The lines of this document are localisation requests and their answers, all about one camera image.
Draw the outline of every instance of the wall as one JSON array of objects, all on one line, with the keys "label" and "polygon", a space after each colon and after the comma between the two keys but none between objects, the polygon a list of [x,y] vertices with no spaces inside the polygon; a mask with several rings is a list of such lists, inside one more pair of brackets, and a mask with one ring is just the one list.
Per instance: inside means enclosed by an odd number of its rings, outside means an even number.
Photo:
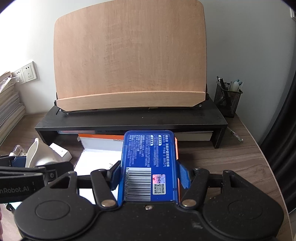
[{"label": "wall", "polygon": [[[55,100],[53,32],[56,19],[100,0],[16,0],[0,14],[0,73],[30,60],[38,80],[19,86],[27,113]],[[237,113],[257,141],[271,128],[296,69],[295,22],[281,0],[201,0],[207,31],[207,83],[216,76],[245,81]]]}]

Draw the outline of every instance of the screw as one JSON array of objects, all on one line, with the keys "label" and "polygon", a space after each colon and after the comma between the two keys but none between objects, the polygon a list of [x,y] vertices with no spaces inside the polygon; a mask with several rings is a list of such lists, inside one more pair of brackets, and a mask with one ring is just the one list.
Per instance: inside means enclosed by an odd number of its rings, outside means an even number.
[{"label": "screw", "polygon": [[151,210],[151,209],[153,209],[153,206],[152,206],[152,205],[146,205],[146,206],[145,206],[145,209],[146,209],[146,210]]},{"label": "screw", "polygon": [[184,201],[182,202],[182,205],[183,205],[184,207],[193,207],[193,206],[196,205],[196,201],[193,200],[193,199],[186,199],[186,200],[184,200]]},{"label": "screw", "polygon": [[101,205],[103,207],[113,207],[113,206],[115,206],[115,204],[116,204],[116,202],[112,199],[106,199],[101,202]]}]

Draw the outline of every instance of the mesh pen holder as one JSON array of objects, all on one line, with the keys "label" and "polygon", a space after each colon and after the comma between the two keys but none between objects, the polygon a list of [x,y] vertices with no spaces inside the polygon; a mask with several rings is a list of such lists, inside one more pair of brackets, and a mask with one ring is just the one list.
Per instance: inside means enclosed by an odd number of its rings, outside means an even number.
[{"label": "mesh pen holder", "polygon": [[217,82],[214,103],[224,117],[234,117],[242,93],[241,90],[239,92],[224,90]]}]

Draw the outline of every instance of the wooden desk surface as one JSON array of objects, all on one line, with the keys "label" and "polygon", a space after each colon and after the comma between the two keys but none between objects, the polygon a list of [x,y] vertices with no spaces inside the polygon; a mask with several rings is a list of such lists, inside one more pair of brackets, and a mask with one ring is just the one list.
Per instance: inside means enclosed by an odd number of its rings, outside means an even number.
[{"label": "wooden desk surface", "polygon": [[[34,127],[43,116],[44,114],[35,114],[23,117],[0,147],[0,155],[10,153],[16,144],[20,144],[25,150],[28,150],[34,138],[38,137]],[[240,138],[244,139],[243,143],[239,142],[229,131],[225,132],[218,149],[214,149],[210,142],[179,142],[180,161],[188,168],[203,167],[208,169],[210,173],[216,174],[221,174],[223,170],[230,169],[253,183],[275,199],[284,210],[284,222],[278,233],[278,239],[280,241],[292,240],[289,215],[277,182],[264,155],[237,116],[226,120],[229,127]],[[70,151],[73,156],[72,163],[78,160],[83,150],[81,144],[70,135],[60,135],[57,144]]]}]

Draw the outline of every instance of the curtain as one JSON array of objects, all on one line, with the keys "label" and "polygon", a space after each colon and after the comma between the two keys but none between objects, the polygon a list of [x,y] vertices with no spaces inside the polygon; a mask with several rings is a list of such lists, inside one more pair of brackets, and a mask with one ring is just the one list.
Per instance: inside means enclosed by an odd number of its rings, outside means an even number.
[{"label": "curtain", "polygon": [[296,73],[283,107],[260,148],[291,212],[296,208]]}]

